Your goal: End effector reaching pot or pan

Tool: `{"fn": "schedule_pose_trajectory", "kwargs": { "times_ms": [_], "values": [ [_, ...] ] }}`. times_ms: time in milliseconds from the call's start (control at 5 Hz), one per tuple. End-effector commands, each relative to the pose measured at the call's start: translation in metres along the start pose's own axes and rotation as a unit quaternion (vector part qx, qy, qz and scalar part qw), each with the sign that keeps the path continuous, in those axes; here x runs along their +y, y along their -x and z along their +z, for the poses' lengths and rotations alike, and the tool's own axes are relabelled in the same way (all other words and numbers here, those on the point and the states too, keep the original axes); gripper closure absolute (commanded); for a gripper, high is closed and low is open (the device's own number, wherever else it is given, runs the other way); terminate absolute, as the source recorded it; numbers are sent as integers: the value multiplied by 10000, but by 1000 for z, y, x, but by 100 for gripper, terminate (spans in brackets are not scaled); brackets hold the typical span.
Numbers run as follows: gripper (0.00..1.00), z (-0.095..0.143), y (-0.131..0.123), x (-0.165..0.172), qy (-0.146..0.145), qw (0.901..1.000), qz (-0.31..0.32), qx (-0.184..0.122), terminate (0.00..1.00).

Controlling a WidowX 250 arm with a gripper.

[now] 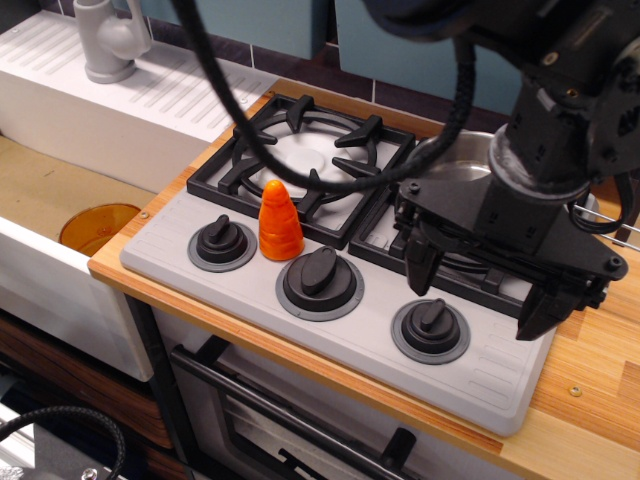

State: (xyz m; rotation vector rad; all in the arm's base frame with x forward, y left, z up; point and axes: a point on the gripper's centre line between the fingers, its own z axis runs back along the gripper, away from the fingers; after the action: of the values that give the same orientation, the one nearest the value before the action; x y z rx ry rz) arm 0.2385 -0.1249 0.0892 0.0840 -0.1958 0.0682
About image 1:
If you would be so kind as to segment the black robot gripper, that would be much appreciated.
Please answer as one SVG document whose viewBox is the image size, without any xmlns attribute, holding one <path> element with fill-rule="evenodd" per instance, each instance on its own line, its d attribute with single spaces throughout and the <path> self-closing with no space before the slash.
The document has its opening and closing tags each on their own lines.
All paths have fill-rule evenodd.
<svg viewBox="0 0 640 480">
<path fill-rule="evenodd" d="M 446 253 L 459 253 L 531 285 L 516 339 L 533 341 L 574 311 L 595 307 L 625 259 L 579 230 L 561 205 L 528 202 L 486 175 L 473 181 L 410 178 L 401 183 L 397 220 L 409 230 L 405 273 L 427 294 Z"/>
</svg>

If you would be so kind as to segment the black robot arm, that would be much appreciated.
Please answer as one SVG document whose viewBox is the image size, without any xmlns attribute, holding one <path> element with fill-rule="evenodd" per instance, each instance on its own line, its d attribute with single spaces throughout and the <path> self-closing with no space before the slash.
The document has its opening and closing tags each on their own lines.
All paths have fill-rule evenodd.
<svg viewBox="0 0 640 480">
<path fill-rule="evenodd" d="M 374 21 L 412 39 L 452 39 L 465 111 L 473 48 L 519 69 L 522 86 L 476 181 L 415 174 L 398 188 L 411 289 L 425 294 L 447 253 L 531 284 L 517 338 L 534 340 L 597 307 L 626 262 L 602 243 L 634 209 L 639 166 L 639 5 L 635 1 L 370 1 Z"/>
</svg>

